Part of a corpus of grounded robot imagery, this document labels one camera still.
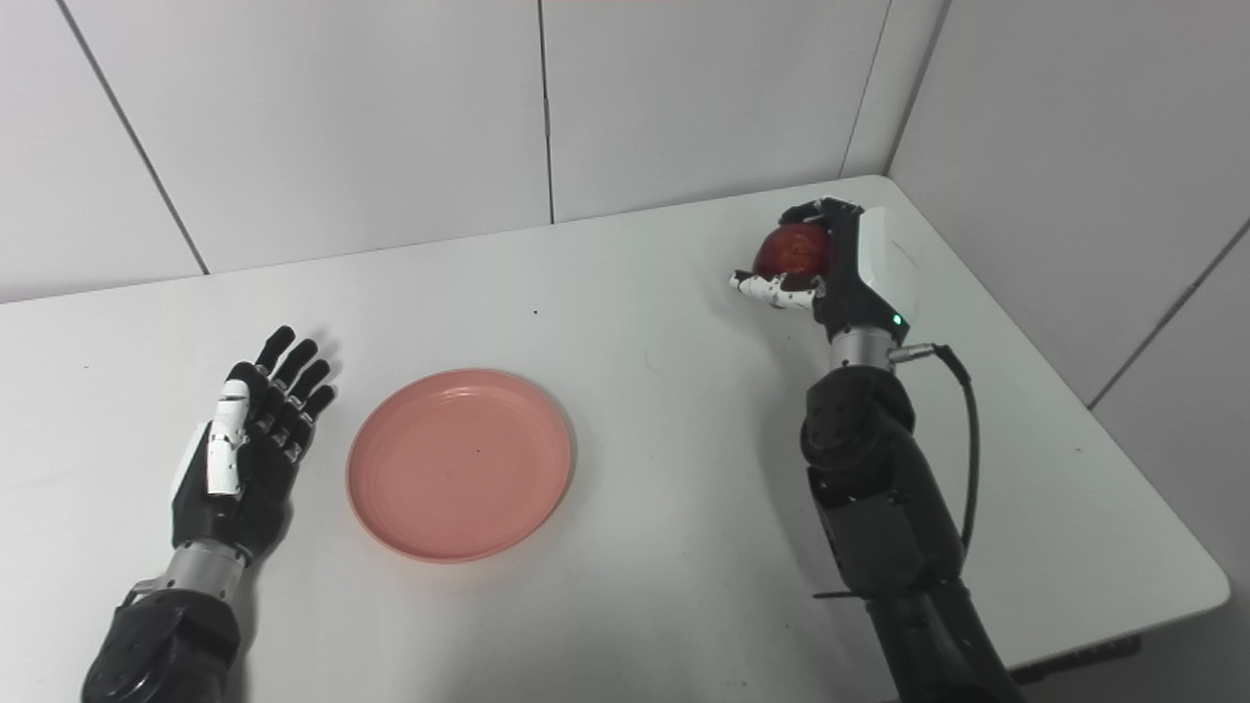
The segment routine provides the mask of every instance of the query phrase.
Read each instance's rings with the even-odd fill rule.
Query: apple
[[[790,223],[772,230],[755,255],[751,273],[772,278],[778,274],[811,278],[829,269],[829,233],[811,223]]]

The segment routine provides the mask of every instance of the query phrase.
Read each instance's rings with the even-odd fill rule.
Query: black arm segment
[[[128,598],[82,685],[84,703],[220,703],[239,652],[230,605],[195,590]]]
[[[801,445],[839,572],[901,703],[1024,703],[960,580],[964,547],[914,424],[884,369],[838,368],[808,392]]]

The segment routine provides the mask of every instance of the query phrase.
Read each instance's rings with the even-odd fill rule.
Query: robotic arm
[[[730,283],[778,308],[810,308],[830,341],[834,369],[808,390],[800,445],[850,590],[822,595],[864,599],[901,703],[1024,703],[960,578],[972,512],[961,537],[894,375],[898,363],[939,357],[965,387],[975,428],[970,379],[950,349],[901,346],[916,314],[915,248],[890,229],[885,209],[834,199],[791,208],[780,224],[770,238],[804,228],[789,251],[776,245],[780,263],[758,259],[756,273],[738,271]],[[828,241],[814,243],[811,228]],[[761,255],[768,249],[766,240]],[[972,450],[975,470],[975,435]]]
[[[231,599],[278,542],[316,418],[334,400],[312,340],[278,365],[294,340],[282,326],[255,363],[236,364],[212,420],[196,429],[174,497],[174,555],[118,607],[84,703],[221,700],[241,642]]]

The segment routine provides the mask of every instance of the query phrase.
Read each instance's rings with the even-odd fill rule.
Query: table surface
[[[170,548],[168,497],[224,374],[279,324],[322,343],[340,399],[285,542],[244,588],[239,699],[875,702],[891,693],[840,587],[798,449],[822,330],[732,291],[788,206],[888,205],[922,245],[911,340],[946,341],[982,413],[965,577],[1009,665],[1228,597],[1210,555],[889,180],[866,176],[520,231],[0,305],[0,659],[12,699],[76,699],[112,607]],[[501,369],[575,438],[551,518],[488,559],[372,542],[344,467],[420,377]],[[938,362],[900,369],[952,514],[966,425]]]

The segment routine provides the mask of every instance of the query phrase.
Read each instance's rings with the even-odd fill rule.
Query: pink plate
[[[569,483],[569,430],[541,390],[464,369],[379,405],[348,458],[348,495],[382,544],[425,562],[470,562],[525,539]]]

